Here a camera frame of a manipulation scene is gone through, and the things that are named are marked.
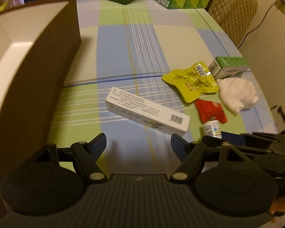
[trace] rectangular white carton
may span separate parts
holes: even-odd
[[[188,131],[190,116],[117,87],[111,88],[106,105],[108,111],[167,134]]]

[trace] black ribbed surface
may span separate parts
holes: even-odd
[[[200,204],[188,186],[170,183],[165,175],[113,175],[107,183],[90,185],[67,210],[42,217],[10,212],[0,220],[0,228],[257,228],[270,219],[269,213],[216,213]]]

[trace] white crumpled tissue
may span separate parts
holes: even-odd
[[[242,109],[253,107],[259,100],[256,90],[251,83],[244,78],[225,78],[216,80],[220,91],[222,103],[234,114]]]

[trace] red wrapper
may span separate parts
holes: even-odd
[[[227,118],[220,103],[197,99],[194,101],[202,123],[210,120],[219,120],[226,123]]]

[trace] plaid tablecloth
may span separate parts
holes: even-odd
[[[194,104],[184,104],[175,89],[160,78],[216,56],[240,53],[204,9],[167,10],[153,0],[120,5],[106,0],[78,0],[82,45],[72,64],[52,121],[48,141],[58,147],[90,141],[100,132],[107,148],[98,160],[105,173],[170,175],[180,164],[170,135],[108,112],[111,87],[153,100],[191,116],[187,141],[199,140],[201,122]],[[223,131],[276,132],[268,105],[253,74],[260,97],[256,106],[237,116],[228,110]],[[220,102],[218,94],[202,99]]]

